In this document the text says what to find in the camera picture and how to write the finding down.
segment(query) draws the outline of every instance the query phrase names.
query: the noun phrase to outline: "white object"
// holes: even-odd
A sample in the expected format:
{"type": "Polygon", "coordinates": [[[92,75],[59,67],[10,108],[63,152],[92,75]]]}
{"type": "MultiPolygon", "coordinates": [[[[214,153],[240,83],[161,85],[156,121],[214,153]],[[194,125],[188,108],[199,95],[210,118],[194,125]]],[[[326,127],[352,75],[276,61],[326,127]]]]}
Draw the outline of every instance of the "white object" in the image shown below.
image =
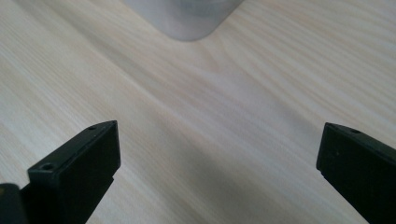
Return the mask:
{"type": "Polygon", "coordinates": [[[209,35],[243,0],[124,0],[165,34],[184,41],[209,35]]]}

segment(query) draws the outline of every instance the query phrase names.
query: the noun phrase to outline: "black plastic piece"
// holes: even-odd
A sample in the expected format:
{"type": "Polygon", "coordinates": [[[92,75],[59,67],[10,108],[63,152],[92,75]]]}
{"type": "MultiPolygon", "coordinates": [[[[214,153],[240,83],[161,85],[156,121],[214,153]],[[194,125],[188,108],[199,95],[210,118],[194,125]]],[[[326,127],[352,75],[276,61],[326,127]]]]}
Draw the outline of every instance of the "black plastic piece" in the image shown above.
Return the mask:
{"type": "Polygon", "coordinates": [[[0,223],[27,224],[20,188],[14,184],[0,185],[0,223]]]}
{"type": "Polygon", "coordinates": [[[326,123],[317,168],[369,223],[396,223],[394,148],[357,130],[326,123]]]}
{"type": "Polygon", "coordinates": [[[14,202],[21,201],[30,224],[82,224],[105,195],[119,168],[117,122],[96,124],[32,166],[28,170],[30,184],[21,190],[21,200],[15,196],[14,202]]]}

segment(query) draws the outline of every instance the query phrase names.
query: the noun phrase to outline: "black plastic part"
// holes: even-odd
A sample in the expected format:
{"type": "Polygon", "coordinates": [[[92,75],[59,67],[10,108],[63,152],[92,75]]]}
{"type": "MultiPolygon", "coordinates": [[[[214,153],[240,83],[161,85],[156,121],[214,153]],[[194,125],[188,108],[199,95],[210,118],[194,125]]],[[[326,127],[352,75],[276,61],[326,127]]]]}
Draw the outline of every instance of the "black plastic part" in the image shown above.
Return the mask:
{"type": "Polygon", "coordinates": [[[369,223],[396,223],[394,148],[354,129],[326,123],[317,168],[369,223]]]}
{"type": "Polygon", "coordinates": [[[117,122],[93,125],[32,166],[21,191],[1,185],[0,224],[86,223],[119,168],[117,122]]]}
{"type": "Polygon", "coordinates": [[[14,184],[0,185],[0,223],[28,223],[24,213],[20,188],[14,184]]]}

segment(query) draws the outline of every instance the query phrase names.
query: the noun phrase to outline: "screw hole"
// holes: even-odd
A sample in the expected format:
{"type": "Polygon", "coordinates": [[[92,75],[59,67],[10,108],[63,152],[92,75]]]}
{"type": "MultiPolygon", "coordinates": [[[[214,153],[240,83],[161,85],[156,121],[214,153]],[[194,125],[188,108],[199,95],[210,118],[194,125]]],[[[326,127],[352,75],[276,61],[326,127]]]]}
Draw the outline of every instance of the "screw hole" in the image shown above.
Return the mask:
{"type": "Polygon", "coordinates": [[[53,168],[55,168],[55,166],[52,163],[46,163],[41,166],[42,170],[47,170],[47,171],[53,170],[53,168]]]}
{"type": "Polygon", "coordinates": [[[361,133],[361,132],[359,132],[358,130],[355,130],[355,129],[351,129],[350,130],[352,133],[361,133]]]}

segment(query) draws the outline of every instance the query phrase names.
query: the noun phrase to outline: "wooden table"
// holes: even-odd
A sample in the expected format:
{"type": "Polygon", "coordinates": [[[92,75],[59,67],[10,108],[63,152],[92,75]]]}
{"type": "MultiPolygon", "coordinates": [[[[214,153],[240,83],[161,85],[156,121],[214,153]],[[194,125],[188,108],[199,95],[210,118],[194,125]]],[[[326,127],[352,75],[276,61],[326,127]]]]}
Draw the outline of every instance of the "wooden table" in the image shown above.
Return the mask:
{"type": "Polygon", "coordinates": [[[116,119],[89,223],[366,223],[315,165],[326,121],[396,147],[393,0],[247,0],[196,42],[119,0],[0,3],[0,182],[116,119]]]}

